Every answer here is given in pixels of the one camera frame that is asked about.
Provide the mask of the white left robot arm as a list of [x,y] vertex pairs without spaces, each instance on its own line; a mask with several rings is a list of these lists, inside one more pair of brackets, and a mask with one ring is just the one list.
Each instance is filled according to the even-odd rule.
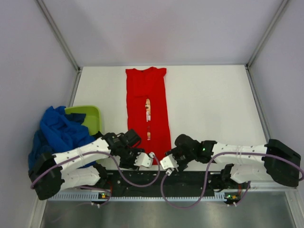
[[67,152],[46,152],[28,172],[31,188],[40,200],[47,200],[61,190],[78,186],[103,188],[108,182],[107,171],[97,160],[118,156],[120,168],[136,170],[141,166],[151,167],[153,159],[144,149],[137,148],[140,142],[139,135],[131,129],[126,133],[107,133]]

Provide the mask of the red printed t shirt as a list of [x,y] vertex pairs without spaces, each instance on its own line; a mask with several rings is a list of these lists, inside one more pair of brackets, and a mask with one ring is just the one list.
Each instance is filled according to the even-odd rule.
[[141,138],[146,153],[158,160],[171,150],[166,90],[166,68],[126,69],[127,126]]

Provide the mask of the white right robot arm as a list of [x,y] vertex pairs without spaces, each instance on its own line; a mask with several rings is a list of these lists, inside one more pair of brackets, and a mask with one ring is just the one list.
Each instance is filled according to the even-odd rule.
[[297,187],[304,178],[300,169],[301,156],[276,139],[266,144],[243,146],[217,141],[197,141],[181,134],[175,148],[166,152],[161,160],[164,170],[183,171],[188,163],[222,164],[221,180],[225,187],[233,188],[247,181],[275,181],[287,187]]

